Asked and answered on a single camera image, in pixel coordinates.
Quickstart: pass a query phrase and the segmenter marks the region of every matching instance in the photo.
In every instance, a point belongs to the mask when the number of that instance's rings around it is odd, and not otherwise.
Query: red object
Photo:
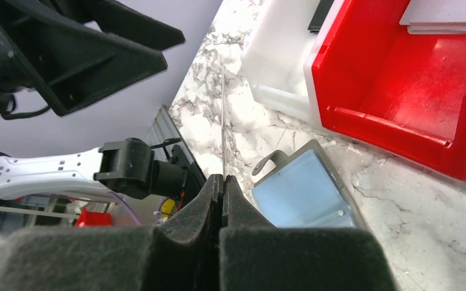
[[[112,215],[109,213],[87,211],[86,207],[84,207],[75,225],[77,227],[112,226]]]
[[[410,35],[410,0],[345,0],[312,66],[322,125],[466,181],[466,35]]]

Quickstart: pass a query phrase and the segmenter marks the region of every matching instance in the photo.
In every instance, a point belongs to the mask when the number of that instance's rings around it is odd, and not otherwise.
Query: marble surface
[[[466,290],[466,185],[374,147],[314,130],[253,101],[240,54],[261,2],[224,1],[171,107],[205,174],[222,173],[224,64],[227,174],[238,178],[250,201],[258,178],[250,173],[259,160],[275,149],[291,154],[317,139],[383,246],[402,290]]]

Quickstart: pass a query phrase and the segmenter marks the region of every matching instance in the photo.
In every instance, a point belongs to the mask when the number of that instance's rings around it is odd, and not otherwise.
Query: white wall
[[[128,137],[145,138],[162,104],[170,105],[222,0],[120,0],[183,31],[186,43],[165,51],[169,69],[60,118],[52,112],[17,121],[0,117],[0,151],[16,157],[73,153]],[[16,95],[20,111],[45,105],[36,93]]]

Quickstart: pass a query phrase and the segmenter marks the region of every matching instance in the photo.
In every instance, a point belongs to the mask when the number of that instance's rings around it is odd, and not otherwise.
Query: purple cable
[[[135,221],[135,223],[138,225],[138,226],[141,226],[142,225],[142,221],[140,220],[140,218],[138,217],[138,215],[133,211],[133,209],[131,208],[130,205],[128,205],[127,202],[124,201],[124,199],[120,198],[119,195],[117,195],[117,193],[115,192],[110,192],[110,194],[112,194],[112,196],[115,198],[115,200],[117,200],[117,202],[119,204],[121,204],[124,209],[126,209],[126,211],[128,212],[129,216],[131,216],[131,218]]]

